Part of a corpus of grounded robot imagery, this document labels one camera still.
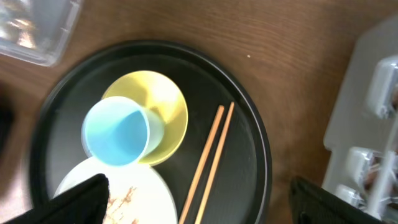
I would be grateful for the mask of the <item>grey plate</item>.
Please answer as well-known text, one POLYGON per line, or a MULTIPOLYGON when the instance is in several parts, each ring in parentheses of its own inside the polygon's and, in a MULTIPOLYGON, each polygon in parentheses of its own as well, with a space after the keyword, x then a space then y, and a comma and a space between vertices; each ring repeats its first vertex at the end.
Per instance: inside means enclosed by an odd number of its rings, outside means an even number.
POLYGON ((178 216, 174 198, 161 176, 144 164, 108 166, 91 157, 75 166, 61 181, 54 196, 58 196, 86 179, 104 174, 109 180, 109 196, 124 195, 130 187, 133 195, 132 212, 139 224, 177 224, 178 216))

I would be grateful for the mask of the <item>blue cup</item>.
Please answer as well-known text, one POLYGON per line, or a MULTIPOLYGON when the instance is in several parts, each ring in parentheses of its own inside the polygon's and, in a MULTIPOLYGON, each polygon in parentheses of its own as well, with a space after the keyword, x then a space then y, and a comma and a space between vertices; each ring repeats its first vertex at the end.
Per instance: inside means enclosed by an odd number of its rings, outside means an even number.
POLYGON ((86 114, 81 142, 89 157, 110 165, 137 163, 161 142, 165 123, 135 101, 112 96, 97 102, 86 114))

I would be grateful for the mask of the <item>food scraps and rice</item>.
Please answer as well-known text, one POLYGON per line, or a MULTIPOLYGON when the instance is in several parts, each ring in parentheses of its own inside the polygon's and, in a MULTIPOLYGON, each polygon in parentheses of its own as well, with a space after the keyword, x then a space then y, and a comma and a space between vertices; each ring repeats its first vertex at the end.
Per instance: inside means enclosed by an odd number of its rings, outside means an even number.
POLYGON ((139 218, 132 212, 133 195, 136 189, 130 187, 124 195, 109 196, 103 224, 138 224, 139 218))

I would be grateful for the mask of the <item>yellow bowl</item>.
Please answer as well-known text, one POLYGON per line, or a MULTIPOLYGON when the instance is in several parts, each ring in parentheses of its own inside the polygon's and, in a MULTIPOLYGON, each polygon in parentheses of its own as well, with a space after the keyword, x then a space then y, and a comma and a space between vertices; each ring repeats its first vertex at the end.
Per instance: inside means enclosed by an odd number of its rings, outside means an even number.
POLYGON ((142 70, 118 78, 104 92, 111 96, 129 98, 155 113, 164 123, 164 135, 159 145, 139 160, 154 166, 167 160, 181 145, 188 126, 188 108, 183 93, 165 75, 142 70))

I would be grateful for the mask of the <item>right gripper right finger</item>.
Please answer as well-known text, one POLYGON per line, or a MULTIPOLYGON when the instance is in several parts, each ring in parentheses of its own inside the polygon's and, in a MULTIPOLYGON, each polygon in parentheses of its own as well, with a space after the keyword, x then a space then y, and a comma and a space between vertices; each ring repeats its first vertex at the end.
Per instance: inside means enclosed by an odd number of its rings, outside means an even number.
POLYGON ((289 204, 294 224, 382 224, 299 176, 290 182, 289 204))

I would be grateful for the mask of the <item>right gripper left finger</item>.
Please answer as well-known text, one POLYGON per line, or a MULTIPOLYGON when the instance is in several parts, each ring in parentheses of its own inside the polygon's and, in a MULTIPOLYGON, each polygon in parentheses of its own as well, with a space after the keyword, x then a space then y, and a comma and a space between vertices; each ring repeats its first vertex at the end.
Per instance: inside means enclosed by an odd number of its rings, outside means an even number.
POLYGON ((96 174, 5 224, 102 224, 109 199, 109 180, 96 174))

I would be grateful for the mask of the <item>wooden chopstick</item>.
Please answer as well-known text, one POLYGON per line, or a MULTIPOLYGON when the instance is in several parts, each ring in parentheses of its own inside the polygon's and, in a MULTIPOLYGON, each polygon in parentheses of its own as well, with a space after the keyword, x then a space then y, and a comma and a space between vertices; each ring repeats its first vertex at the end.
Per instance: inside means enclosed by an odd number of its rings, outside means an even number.
POLYGON ((218 141, 218 145, 216 148, 216 152, 215 152, 215 157, 213 159, 213 163, 211 165, 211 170, 210 170, 210 174, 208 176, 208 180, 206 183, 206 187, 205 187, 205 191, 203 193, 202 199, 201 199, 201 203, 200 203, 200 207, 198 209, 198 213, 197 213, 197 217, 195 219, 195 224, 200 224, 203 218, 203 214, 205 212, 205 208, 206 208, 206 204, 208 201, 208 197, 210 195, 211 192, 211 188, 213 185, 213 181, 215 179, 215 174, 218 168, 218 164, 220 161, 220 157, 221 154, 223 152, 223 146, 224 146, 224 142, 226 140, 226 135, 228 133, 228 128, 229 128, 229 124, 231 122, 231 117, 233 115, 233 110, 234 110, 234 102, 232 101, 230 106, 229 106, 229 110, 228 110, 228 114, 226 116, 226 120, 224 122, 224 126, 223 126, 223 130, 221 132, 221 136, 220 136, 220 140, 218 141))
POLYGON ((203 148, 203 152, 201 154, 199 163, 197 165, 197 168, 196 168, 196 171, 195 171, 195 175, 193 176, 193 180, 192 180, 192 183, 190 185, 190 188, 189 188, 189 191, 188 191, 188 194, 187 194, 187 198, 186 198, 185 204, 183 206, 183 210, 182 210, 180 219, 178 221, 178 224, 184 224, 185 219, 186 219, 186 217, 188 215, 188 211, 189 211, 190 206, 192 204, 193 197, 194 197, 195 191, 197 189, 197 185, 199 183, 201 174, 202 174, 204 166, 206 164, 206 160, 207 160, 208 155, 210 153, 210 149, 211 149, 211 146, 213 144, 216 132, 218 130, 218 126, 220 125, 223 112, 224 112, 224 106, 221 105, 221 106, 218 107, 217 112, 216 112, 216 116, 215 116, 215 118, 213 120, 213 124, 211 126, 208 138, 207 138, 205 146, 203 148))

